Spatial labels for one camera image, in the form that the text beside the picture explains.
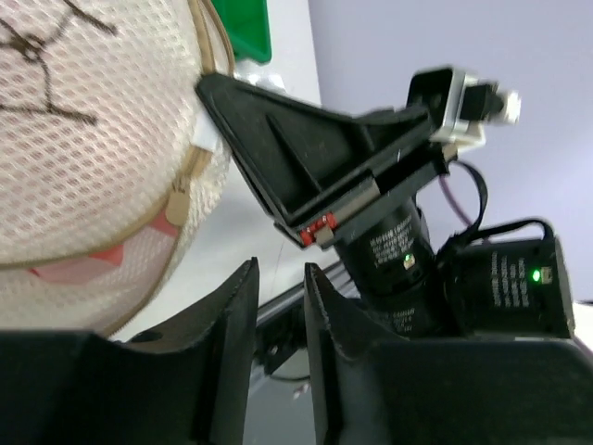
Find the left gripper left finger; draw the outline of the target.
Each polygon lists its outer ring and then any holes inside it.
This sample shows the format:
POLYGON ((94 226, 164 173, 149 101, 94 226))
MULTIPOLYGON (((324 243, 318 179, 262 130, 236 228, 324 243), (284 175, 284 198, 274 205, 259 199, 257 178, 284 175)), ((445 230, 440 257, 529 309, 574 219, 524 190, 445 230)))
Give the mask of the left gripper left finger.
POLYGON ((83 330, 1 334, 5 444, 239 444, 259 298, 245 261, 126 342, 83 330))

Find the pink bra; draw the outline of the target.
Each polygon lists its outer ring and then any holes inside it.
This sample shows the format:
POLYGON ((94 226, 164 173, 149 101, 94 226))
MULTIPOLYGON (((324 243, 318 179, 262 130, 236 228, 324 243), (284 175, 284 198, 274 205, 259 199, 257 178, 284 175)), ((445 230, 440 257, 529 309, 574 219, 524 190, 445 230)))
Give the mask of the pink bra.
POLYGON ((144 235, 155 235, 157 241, 172 241, 180 233, 180 228, 167 221, 164 212, 136 235, 126 239, 113 248, 98 253, 77 257, 71 260, 54 261, 28 270, 36 277, 54 284, 80 285, 88 283, 106 273, 113 272, 131 258, 138 260, 139 255, 132 253, 132 243, 140 241, 144 235))

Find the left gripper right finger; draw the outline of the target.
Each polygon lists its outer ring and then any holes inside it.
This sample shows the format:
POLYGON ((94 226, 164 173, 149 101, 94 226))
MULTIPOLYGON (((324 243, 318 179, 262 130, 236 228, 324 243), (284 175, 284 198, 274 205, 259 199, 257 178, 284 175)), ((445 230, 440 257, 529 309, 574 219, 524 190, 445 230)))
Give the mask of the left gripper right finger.
POLYGON ((320 444, 588 444, 592 354, 579 340, 407 340, 305 267, 320 444))

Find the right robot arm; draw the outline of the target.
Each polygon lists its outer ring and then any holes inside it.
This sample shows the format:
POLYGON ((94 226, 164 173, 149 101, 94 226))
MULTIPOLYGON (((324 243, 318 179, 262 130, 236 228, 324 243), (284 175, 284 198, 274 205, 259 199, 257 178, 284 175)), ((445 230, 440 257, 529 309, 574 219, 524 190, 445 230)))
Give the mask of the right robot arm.
POLYGON ((220 74, 196 94, 275 228, 334 250, 370 309, 403 337, 569 338, 574 314, 561 243, 502 241, 524 227, 480 220, 430 246, 417 193, 457 162, 423 102, 348 116, 220 74))

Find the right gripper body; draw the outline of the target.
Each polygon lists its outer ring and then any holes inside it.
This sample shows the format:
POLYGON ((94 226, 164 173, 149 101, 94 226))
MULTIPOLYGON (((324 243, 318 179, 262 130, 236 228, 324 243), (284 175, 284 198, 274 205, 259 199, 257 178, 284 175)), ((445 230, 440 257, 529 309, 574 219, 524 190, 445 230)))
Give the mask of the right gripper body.
POLYGON ((428 108, 350 117, 360 123, 362 137, 370 142, 370 158, 312 219, 287 226, 274 217, 275 226, 302 248, 328 248, 361 236, 443 170, 444 157, 430 140, 435 125, 428 108))

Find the white mesh laundry bag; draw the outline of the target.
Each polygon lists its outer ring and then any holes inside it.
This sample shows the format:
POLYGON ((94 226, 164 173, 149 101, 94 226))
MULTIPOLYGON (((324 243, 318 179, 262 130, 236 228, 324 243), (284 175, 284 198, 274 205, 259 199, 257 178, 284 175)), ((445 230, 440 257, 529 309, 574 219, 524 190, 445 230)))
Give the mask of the white mesh laundry bag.
POLYGON ((216 207, 230 153, 196 85, 232 75, 209 1, 1 5, 1 325, 112 335, 164 286, 216 207), (28 270, 113 248, 164 212, 172 241, 80 285, 28 270))

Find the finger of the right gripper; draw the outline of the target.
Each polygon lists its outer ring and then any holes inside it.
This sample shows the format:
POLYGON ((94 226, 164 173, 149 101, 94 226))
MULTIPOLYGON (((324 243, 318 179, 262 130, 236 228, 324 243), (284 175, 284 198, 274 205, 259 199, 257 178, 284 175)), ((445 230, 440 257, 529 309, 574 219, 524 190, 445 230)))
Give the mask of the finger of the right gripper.
POLYGON ((298 226, 336 197, 372 155, 360 123, 221 74, 196 94, 265 208, 298 226))

